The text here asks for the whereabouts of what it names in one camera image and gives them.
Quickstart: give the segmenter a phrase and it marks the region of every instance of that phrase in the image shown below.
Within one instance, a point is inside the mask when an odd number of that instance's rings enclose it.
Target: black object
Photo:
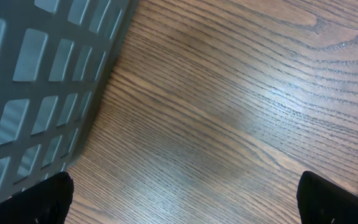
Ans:
[[[60,172],[0,203],[0,223],[64,223],[73,193],[73,180]]]
[[[358,197],[313,172],[303,173],[296,197],[302,224],[358,223]]]

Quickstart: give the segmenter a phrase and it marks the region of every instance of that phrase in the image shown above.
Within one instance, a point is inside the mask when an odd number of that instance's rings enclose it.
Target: wood grain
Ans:
[[[68,223],[300,223],[312,170],[358,195],[358,0],[143,0]]]

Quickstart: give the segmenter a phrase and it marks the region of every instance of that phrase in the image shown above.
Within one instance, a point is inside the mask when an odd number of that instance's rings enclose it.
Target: wooden surface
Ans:
[[[67,223],[300,223],[312,170],[358,195],[358,0],[144,0]]]

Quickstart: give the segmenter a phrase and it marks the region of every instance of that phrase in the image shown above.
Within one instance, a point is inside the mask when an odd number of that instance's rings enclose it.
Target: dark brown object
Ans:
[[[144,0],[68,223],[300,223],[304,170],[358,195],[358,0]]]

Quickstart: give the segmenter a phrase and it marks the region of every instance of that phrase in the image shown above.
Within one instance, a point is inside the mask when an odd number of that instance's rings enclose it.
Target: lattice grid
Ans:
[[[129,0],[0,0],[0,202],[66,168]]]

